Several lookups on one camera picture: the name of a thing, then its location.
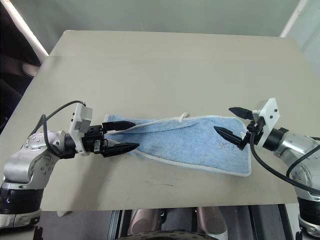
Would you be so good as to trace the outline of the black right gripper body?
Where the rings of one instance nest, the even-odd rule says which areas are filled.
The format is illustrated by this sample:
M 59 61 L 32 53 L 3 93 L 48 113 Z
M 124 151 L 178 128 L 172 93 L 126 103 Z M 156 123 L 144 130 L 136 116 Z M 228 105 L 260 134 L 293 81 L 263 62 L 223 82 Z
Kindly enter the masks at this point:
M 259 117 L 257 121 L 252 120 L 249 125 L 247 126 L 247 142 L 250 142 L 250 138 L 252 136 L 252 133 L 256 133 L 255 137 L 253 138 L 253 143 L 258 144 L 260 141 L 262 135 L 263 135 L 263 127 L 265 125 L 265 120 L 263 117 Z

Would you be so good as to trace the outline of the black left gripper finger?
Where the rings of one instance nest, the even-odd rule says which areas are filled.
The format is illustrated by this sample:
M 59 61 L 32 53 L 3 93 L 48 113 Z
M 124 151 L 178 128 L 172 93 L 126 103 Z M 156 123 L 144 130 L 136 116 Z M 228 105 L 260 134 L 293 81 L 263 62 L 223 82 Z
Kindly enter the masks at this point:
M 126 154 L 128 152 L 131 152 L 138 148 L 140 145 L 138 143 L 130 143 L 130 142 L 125 142 L 125 143 L 118 143 L 113 146 L 104 146 L 101 149 L 101 155 L 104 158 L 107 157 L 112 157 L 112 156 L 118 156 L 122 154 Z
M 102 129 L 103 131 L 122 131 L 127 130 L 132 127 L 136 126 L 135 123 L 130 121 L 109 121 L 109 122 L 103 122 L 102 123 Z

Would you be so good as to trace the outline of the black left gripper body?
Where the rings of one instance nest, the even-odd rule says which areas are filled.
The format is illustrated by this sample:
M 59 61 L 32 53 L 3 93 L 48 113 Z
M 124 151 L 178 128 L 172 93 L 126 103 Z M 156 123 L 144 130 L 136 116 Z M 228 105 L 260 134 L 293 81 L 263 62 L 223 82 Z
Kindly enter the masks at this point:
M 83 137 L 83 146 L 87 152 L 108 157 L 108 141 L 104 137 L 102 125 L 92 125 Z

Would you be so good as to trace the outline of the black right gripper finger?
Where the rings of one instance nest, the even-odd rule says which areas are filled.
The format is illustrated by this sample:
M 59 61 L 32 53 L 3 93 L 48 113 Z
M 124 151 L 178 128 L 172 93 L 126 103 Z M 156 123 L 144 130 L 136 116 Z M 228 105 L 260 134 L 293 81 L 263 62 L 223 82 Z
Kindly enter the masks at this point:
M 236 145 L 240 150 L 243 150 L 245 146 L 248 144 L 248 140 L 244 137 L 242 139 L 241 137 L 238 137 L 233 134 L 232 131 L 220 127 L 220 126 L 214 126 L 214 130 L 226 141 Z
M 242 107 L 230 107 L 228 110 L 241 119 L 250 120 L 250 121 L 254 119 L 253 113 L 251 110 L 248 110 Z

